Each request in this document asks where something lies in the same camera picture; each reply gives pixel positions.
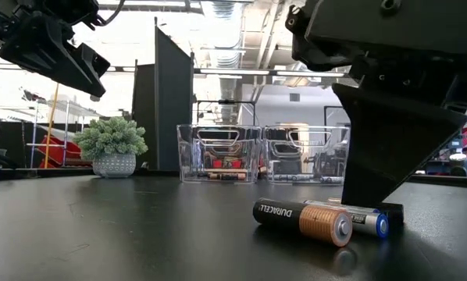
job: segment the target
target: potted plant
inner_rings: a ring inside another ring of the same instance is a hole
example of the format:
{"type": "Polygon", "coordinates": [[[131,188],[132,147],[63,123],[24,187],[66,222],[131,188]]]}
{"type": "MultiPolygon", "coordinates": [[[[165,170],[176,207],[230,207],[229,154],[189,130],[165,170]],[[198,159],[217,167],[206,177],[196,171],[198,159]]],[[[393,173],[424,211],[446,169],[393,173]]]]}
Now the potted plant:
{"type": "Polygon", "coordinates": [[[136,168],[136,155],[148,150],[143,134],[134,121],[123,117],[92,120],[90,127],[77,133],[73,141],[81,149],[81,158],[93,161],[93,171],[108,178],[127,177],[136,168]]]}

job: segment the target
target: clear plastic bin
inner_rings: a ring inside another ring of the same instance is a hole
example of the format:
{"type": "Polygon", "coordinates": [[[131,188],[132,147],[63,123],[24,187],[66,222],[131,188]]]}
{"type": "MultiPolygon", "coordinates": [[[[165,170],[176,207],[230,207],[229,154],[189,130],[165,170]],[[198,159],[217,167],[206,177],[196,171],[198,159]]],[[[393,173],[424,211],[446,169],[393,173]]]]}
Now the clear plastic bin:
{"type": "Polygon", "coordinates": [[[339,126],[267,126],[268,181],[343,185],[350,132],[339,126]]]}
{"type": "Polygon", "coordinates": [[[184,182],[258,179],[262,128],[179,125],[180,178],[184,182]]]}

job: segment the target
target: white textured pot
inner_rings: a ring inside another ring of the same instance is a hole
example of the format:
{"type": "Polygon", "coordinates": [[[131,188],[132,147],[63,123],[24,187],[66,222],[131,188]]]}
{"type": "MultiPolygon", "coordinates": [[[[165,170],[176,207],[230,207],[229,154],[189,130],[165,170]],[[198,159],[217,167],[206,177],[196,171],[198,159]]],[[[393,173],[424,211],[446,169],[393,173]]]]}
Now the white textured pot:
{"type": "Polygon", "coordinates": [[[93,172],[106,178],[123,178],[131,176],[136,165],[137,159],[134,154],[104,154],[93,160],[93,172]]]}

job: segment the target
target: black table surface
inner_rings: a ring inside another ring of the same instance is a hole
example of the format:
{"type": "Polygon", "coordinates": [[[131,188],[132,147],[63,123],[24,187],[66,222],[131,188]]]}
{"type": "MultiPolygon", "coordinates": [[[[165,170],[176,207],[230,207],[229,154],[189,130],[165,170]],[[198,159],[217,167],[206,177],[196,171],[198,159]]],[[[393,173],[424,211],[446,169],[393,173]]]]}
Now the black table surface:
{"type": "Polygon", "coordinates": [[[467,280],[467,189],[406,183],[388,240],[338,249],[258,227],[259,197],[336,187],[92,176],[0,182],[0,280],[467,280]]]}

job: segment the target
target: duracell logo text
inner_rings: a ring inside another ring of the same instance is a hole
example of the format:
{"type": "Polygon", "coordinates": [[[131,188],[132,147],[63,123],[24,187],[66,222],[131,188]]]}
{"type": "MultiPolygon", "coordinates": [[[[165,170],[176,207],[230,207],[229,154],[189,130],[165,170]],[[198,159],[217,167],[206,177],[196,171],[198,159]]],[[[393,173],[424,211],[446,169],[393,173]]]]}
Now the duracell logo text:
{"type": "Polygon", "coordinates": [[[269,214],[274,214],[274,215],[285,216],[288,218],[290,218],[293,213],[292,210],[287,210],[285,208],[278,208],[278,207],[267,206],[267,205],[260,205],[259,211],[266,212],[269,214]]]}

